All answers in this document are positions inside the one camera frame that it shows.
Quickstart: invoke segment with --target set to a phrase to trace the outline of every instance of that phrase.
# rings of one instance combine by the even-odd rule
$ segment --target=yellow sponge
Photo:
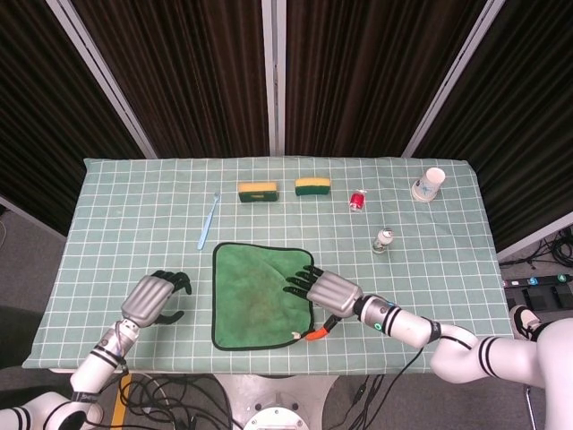
[[[276,202],[278,186],[276,182],[240,182],[238,185],[239,199],[248,202]]]
[[[330,193],[329,177],[299,177],[295,180],[296,195]]]

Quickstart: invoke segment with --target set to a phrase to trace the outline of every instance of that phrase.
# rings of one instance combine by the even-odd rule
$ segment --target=black curtain
[[[260,0],[73,0],[161,158],[269,154]]]
[[[415,152],[470,162],[498,251],[573,211],[572,17],[506,2]]]
[[[286,153],[400,156],[484,0],[288,0]]]
[[[0,195],[67,234],[85,157],[141,152],[43,1],[0,2]]]

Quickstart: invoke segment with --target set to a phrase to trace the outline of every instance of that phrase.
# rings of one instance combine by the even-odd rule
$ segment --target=green cloth with black border
[[[213,324],[218,349],[281,348],[312,331],[312,304],[283,291],[312,255],[303,249],[222,243],[213,251]]]

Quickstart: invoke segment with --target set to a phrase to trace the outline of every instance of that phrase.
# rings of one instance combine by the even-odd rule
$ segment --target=paper cup
[[[445,179],[446,174],[441,168],[429,168],[412,185],[412,197],[419,202],[431,202]]]

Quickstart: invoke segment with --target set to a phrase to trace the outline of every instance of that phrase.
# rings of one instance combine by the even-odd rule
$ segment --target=table
[[[25,367],[74,369],[141,277],[185,271],[193,294],[167,304],[185,315],[141,331],[128,354],[133,370],[235,374],[394,373],[414,356],[355,319],[325,339],[288,348],[226,352],[212,346],[211,259],[236,241],[301,247],[316,264],[404,309],[466,327],[478,336],[510,336],[491,231],[474,171],[443,159],[86,159],[87,174],[54,290]],[[431,203],[414,202],[412,183],[432,166],[446,172]],[[295,195],[300,176],[329,176],[327,196]],[[279,201],[240,203],[238,181],[277,181]],[[365,210],[350,194],[367,190]],[[196,245],[213,200],[221,201],[202,251]],[[384,254],[371,241],[387,227],[396,239]],[[316,326],[325,313],[314,308]],[[410,372],[428,372],[435,344]]]

